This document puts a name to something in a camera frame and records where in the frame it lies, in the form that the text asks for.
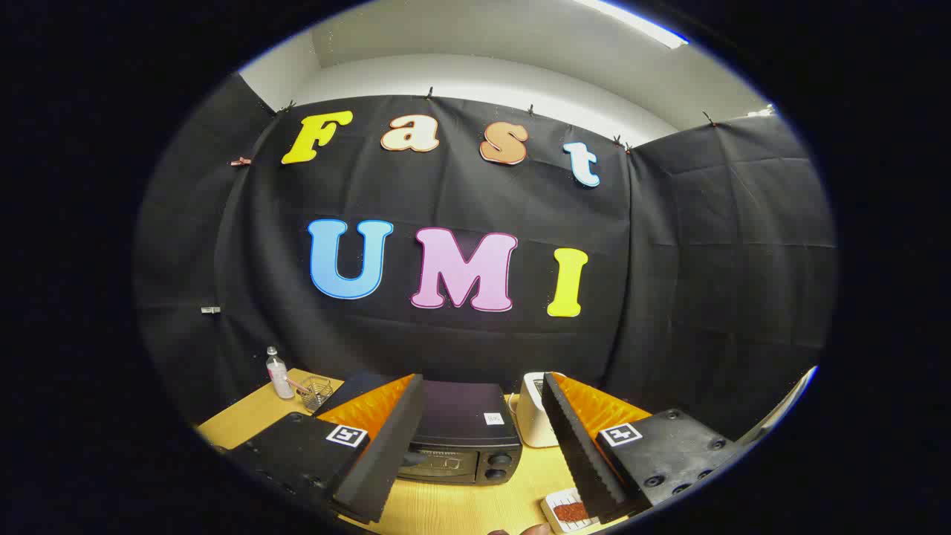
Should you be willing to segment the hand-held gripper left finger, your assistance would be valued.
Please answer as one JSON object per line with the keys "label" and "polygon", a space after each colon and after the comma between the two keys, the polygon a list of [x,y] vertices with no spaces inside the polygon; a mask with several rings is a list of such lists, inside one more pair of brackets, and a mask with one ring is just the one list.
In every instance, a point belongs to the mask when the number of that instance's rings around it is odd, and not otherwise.
{"label": "hand-held gripper left finger", "polygon": [[423,413],[423,376],[354,376],[316,414],[291,411],[221,453],[328,520],[380,520]]}

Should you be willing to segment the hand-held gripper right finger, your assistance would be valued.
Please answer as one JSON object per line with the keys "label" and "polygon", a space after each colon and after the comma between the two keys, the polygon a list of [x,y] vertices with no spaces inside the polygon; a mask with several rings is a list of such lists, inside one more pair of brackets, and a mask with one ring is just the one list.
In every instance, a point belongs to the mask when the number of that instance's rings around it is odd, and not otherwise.
{"label": "hand-held gripper right finger", "polygon": [[559,372],[544,373],[541,396],[581,502],[604,524],[703,483],[739,450],[686,411],[649,414]]}

